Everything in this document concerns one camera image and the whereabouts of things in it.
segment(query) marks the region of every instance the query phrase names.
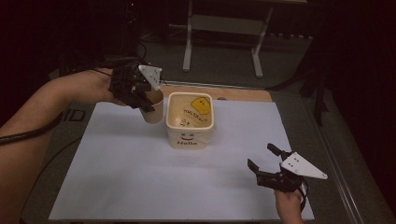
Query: smiley face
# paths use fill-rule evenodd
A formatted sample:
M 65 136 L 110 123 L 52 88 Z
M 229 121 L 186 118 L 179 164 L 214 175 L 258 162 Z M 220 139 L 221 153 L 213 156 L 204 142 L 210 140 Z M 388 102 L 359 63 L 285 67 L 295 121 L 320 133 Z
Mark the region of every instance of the smiley face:
M 207 115 L 210 112 L 210 103 L 205 97 L 200 97 L 191 102 L 191 106 L 201 115 Z
M 191 141 L 194 139 L 193 133 L 181 133 L 180 138 L 185 141 Z

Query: human hand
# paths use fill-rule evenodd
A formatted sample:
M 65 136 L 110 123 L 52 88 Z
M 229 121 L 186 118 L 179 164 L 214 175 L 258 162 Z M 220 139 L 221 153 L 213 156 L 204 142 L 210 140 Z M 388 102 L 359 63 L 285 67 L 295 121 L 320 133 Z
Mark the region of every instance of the human hand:
M 284 224 L 304 223 L 301 217 L 301 198 L 299 190 L 282 192 L 275 190 L 276 211 Z

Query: yellow label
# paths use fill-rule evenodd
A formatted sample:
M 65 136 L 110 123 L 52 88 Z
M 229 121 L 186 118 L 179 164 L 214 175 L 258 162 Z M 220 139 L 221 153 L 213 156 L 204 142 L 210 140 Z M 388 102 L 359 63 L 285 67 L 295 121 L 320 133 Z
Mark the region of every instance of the yellow label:
M 200 97 L 191 102 L 191 106 L 198 111 L 201 115 L 210 113 L 210 102 L 205 97 Z

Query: paper cup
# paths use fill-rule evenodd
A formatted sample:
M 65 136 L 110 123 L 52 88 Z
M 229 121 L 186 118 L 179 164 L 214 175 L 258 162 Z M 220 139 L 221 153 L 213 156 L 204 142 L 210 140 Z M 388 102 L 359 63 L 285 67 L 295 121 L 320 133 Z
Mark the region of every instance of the paper cup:
M 162 91 L 146 91 L 148 99 L 153 103 L 155 111 L 144 112 L 140 109 L 143 119 L 150 124 L 155 124 L 163 119 L 163 92 Z

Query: table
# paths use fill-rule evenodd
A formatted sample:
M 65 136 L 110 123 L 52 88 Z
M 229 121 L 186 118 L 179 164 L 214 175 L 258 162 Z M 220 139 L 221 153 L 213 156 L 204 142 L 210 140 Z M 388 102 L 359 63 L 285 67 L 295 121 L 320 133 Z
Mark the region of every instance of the table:
M 258 2 L 264 2 L 264 3 L 267 2 L 272 4 L 276 2 L 298 3 L 298 4 L 307 3 L 306 0 L 277 0 L 277 1 L 261 0 Z M 190 0 L 188 19 L 187 19 L 187 43 L 186 43 L 186 50 L 184 53 L 183 71 L 185 72 L 190 71 L 191 52 L 192 52 L 191 33 L 192 30 L 196 29 L 196 30 L 243 34 L 243 35 L 257 35 L 258 42 L 256 46 L 251 49 L 251 56 L 253 60 L 253 66 L 256 77 L 258 78 L 263 77 L 259 53 L 260 53 L 260 49 L 262 48 L 262 41 L 265 38 L 266 31 L 269 22 L 271 20 L 273 11 L 274 11 L 274 7 L 270 6 L 268 10 L 264 12 L 266 13 L 264 21 L 200 15 L 193 13 L 192 0 Z
M 214 99 L 227 98 L 214 101 L 214 140 L 205 149 L 173 149 L 167 143 L 164 120 L 147 124 L 138 110 L 97 104 L 49 219 L 279 219 L 273 191 L 257 186 L 247 165 L 252 159 L 266 172 L 275 173 L 280 158 L 265 149 L 267 143 L 290 151 L 268 92 L 177 86 L 162 90 L 165 96 L 196 91 Z M 243 96 L 253 102 L 237 101 Z M 303 218 L 314 218 L 309 202 Z

